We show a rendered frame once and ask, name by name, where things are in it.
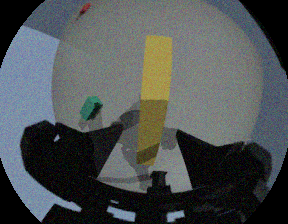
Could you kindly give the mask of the green rectangular block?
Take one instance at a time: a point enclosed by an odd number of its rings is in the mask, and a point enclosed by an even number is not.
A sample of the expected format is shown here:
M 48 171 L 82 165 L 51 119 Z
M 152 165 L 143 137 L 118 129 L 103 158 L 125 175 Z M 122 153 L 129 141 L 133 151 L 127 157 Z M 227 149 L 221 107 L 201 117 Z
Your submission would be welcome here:
M 92 117 L 96 115 L 97 111 L 99 111 L 101 105 L 103 104 L 101 104 L 101 101 L 97 99 L 97 96 L 88 97 L 79 113 L 81 117 L 83 117 L 84 121 L 91 120 Z

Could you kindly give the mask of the yellow bar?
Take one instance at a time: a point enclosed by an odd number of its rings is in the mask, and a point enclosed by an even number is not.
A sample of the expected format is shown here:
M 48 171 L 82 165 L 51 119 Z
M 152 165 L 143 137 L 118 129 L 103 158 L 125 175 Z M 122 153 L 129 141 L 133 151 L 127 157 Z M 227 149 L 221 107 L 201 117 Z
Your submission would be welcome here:
M 172 39 L 145 37 L 136 164 L 153 165 L 159 152 L 171 89 Z

